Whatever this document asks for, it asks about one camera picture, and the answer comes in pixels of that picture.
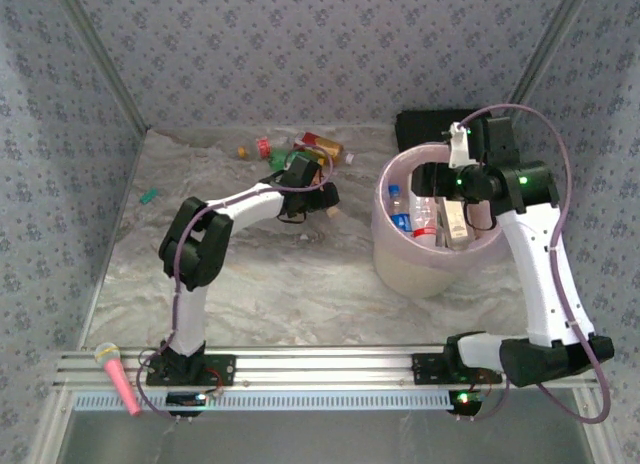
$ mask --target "water bottle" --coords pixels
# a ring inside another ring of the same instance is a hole
[[[421,243],[436,245],[437,210],[433,197],[416,196],[409,192],[409,216],[413,237]]]
[[[389,196],[391,197],[391,209],[389,214],[391,220],[402,232],[411,232],[411,222],[409,221],[409,212],[407,201],[403,199],[400,192],[400,186],[389,186]]]

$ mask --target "wall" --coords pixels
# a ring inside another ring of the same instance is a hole
[[[54,0],[0,7],[0,462],[75,349],[138,137]]]
[[[558,0],[82,0],[152,127],[506,100]]]
[[[575,197],[565,231],[583,303],[616,346],[605,365],[612,418],[629,462],[640,462],[640,0],[588,0],[528,104],[566,137]],[[518,125],[527,154],[555,163],[533,119]]]

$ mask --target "microphone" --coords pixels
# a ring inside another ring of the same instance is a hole
[[[116,387],[118,395],[124,402],[129,414],[137,416],[142,412],[138,400],[133,393],[133,388],[127,380],[127,376],[124,373],[122,367],[122,361],[120,360],[120,349],[118,346],[111,342],[105,342],[96,347],[96,351],[93,353],[93,357],[96,363],[104,368],[106,373],[111,378],[111,382]]]

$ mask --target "metal frame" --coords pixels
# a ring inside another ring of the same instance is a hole
[[[125,372],[131,381],[139,367],[138,356],[143,348],[122,349]],[[225,389],[225,396],[250,395],[272,391],[291,395],[318,391],[384,391],[385,394],[407,391],[436,391],[466,389],[465,385],[415,386],[411,371],[411,355],[437,353],[438,345],[365,346],[365,347],[254,347],[220,348],[208,354],[234,354],[237,356],[236,385]],[[573,389],[581,412],[599,406],[598,383],[593,373],[560,379],[547,384],[551,389]],[[504,384],[494,385],[504,388]],[[34,443],[29,464],[57,462],[68,426],[73,403],[79,393],[110,391],[112,385],[106,373],[98,368],[93,356],[87,352],[64,354],[54,377],[53,392],[44,409],[38,440]],[[189,388],[145,388],[149,392],[169,392]],[[597,464],[624,462],[620,445],[610,421],[597,426],[585,425],[591,453]]]

